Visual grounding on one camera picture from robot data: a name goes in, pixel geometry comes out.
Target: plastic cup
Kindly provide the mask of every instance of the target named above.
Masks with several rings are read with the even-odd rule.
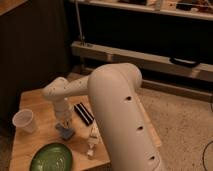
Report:
[[[28,133],[33,133],[37,128],[33,111],[30,109],[22,109],[18,111],[13,116],[12,122],[16,128],[21,128]]]

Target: cable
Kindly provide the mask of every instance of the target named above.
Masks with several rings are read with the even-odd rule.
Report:
[[[205,171],[208,171],[207,168],[206,168],[206,164],[205,164],[205,153],[206,153],[206,150],[207,148],[209,147],[209,145],[213,144],[213,141],[210,141],[204,148],[203,150],[203,155],[202,155],[202,162],[203,162],[203,167],[204,167],[204,170]]]

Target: speckled floor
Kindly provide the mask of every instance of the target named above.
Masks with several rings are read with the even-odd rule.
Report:
[[[79,78],[71,74],[69,79]],[[168,171],[203,171],[202,152],[213,140],[213,112],[210,104],[142,88],[141,99],[163,145],[159,148]],[[0,137],[0,170],[9,166],[12,138]],[[208,171],[213,170],[213,145],[205,156]]]

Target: green plate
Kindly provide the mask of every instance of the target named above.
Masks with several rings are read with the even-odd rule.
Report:
[[[51,143],[42,147],[33,157],[30,171],[70,171],[72,153],[64,144]]]

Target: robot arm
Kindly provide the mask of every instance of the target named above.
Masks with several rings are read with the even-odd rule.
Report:
[[[65,97],[88,94],[113,170],[160,171],[164,167],[136,98],[141,83],[134,65],[109,64],[71,83],[56,80],[44,89],[44,95],[59,104]]]

